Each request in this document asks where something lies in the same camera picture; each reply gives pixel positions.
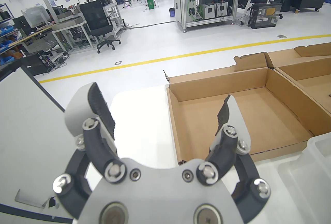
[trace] bin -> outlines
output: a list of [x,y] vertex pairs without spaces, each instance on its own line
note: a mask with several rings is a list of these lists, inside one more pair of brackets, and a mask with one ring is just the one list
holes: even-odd
[[175,17],[175,8],[169,9],[170,17]]

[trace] trash bin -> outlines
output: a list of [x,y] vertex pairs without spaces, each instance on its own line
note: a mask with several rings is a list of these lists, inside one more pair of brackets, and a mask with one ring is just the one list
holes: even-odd
[[169,9],[170,17],[175,17],[175,8]]
[[148,8],[152,10],[154,8],[154,0],[147,0]]

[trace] computer monitor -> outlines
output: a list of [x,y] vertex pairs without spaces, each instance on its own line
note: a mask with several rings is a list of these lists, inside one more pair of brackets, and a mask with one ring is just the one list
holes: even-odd
[[42,23],[47,24],[47,21],[50,20],[46,9],[41,5],[21,10],[21,12],[31,27],[37,27]]
[[31,32],[35,32],[35,28],[31,28],[29,23],[26,21],[25,17],[22,15],[18,18],[13,19],[15,28],[21,29],[24,31],[24,33],[28,36]]

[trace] black mesh chair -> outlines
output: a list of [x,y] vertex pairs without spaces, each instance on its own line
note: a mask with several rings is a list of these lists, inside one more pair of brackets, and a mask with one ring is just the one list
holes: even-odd
[[100,53],[100,48],[104,45],[111,45],[112,49],[115,50],[115,47],[112,44],[114,41],[118,41],[118,43],[121,44],[121,41],[118,39],[106,39],[106,34],[112,32],[114,27],[111,24],[110,17],[106,17],[102,4],[99,0],[80,5],[80,10],[85,17],[91,35],[95,37],[104,37],[104,41],[97,44],[98,53]]

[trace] cardboard flap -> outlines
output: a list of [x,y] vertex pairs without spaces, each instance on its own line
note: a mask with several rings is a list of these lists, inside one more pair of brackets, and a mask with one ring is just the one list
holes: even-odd
[[236,65],[234,71],[243,71],[248,69],[269,67],[273,68],[272,61],[266,52],[260,52],[250,55],[243,55],[241,57],[234,57]]
[[298,46],[294,50],[301,57],[312,57],[312,56],[328,56],[331,55],[331,43],[309,45],[309,46]]

